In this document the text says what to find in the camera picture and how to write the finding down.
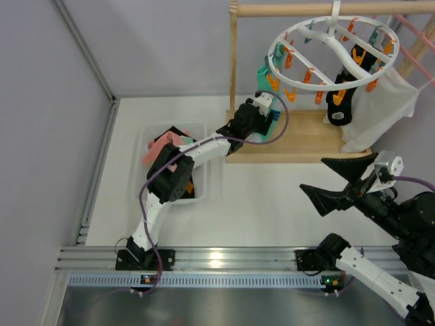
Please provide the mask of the white round clip hanger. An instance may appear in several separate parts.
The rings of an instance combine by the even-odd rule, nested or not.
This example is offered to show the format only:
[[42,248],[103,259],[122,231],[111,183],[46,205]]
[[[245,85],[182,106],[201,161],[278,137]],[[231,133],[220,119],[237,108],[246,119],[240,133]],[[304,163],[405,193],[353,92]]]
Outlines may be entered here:
[[[290,102],[297,90],[316,93],[316,103],[332,93],[339,105],[350,89],[363,87],[372,92],[391,68],[400,52],[397,34],[385,23],[363,16],[342,16],[340,1],[334,1],[332,13],[296,23],[282,31],[272,42],[264,58],[266,80],[274,91],[283,91]],[[302,39],[302,45],[296,43]],[[323,45],[332,62],[341,66],[338,79],[309,58],[303,48],[309,42]]]

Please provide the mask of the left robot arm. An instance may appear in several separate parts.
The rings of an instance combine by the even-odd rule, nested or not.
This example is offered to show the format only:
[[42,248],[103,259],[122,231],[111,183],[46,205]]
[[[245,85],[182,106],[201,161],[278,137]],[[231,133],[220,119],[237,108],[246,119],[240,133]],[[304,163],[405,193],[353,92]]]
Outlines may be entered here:
[[157,245],[164,217],[173,202],[187,189],[192,171],[215,159],[229,156],[249,143],[253,133],[267,134],[274,120],[272,98],[249,98],[234,117],[211,136],[189,145],[164,145],[147,173],[139,192],[141,220],[127,240],[126,252],[133,262],[145,265]]

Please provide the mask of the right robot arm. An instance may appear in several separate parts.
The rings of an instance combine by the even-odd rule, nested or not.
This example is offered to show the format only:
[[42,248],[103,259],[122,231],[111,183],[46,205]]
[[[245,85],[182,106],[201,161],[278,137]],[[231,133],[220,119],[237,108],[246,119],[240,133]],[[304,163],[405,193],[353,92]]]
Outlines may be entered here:
[[333,211],[357,209],[397,241],[391,248],[415,284],[387,273],[335,233],[314,249],[297,250],[297,270],[308,276],[345,272],[388,303],[406,325],[433,325],[434,185],[403,177],[403,160],[391,151],[359,158],[322,158],[321,162],[347,184],[338,192],[300,185],[317,212],[325,217]]

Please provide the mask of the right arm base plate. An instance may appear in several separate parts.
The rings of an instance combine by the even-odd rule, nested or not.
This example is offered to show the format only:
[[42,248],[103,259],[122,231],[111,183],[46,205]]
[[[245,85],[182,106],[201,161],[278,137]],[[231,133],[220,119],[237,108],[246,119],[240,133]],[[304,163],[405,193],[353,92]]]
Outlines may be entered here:
[[338,271],[336,260],[341,251],[323,251],[319,249],[299,249],[295,251],[297,271],[315,276],[325,271]]

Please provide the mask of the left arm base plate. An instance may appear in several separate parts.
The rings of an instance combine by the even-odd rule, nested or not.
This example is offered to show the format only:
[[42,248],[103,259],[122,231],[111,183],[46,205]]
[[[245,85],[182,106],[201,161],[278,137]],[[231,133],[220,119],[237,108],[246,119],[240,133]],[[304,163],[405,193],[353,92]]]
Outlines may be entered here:
[[175,265],[175,250],[172,249],[159,249],[160,265],[157,255],[153,250],[145,253],[142,257],[133,257],[127,249],[118,251],[115,270],[120,271],[170,271]]

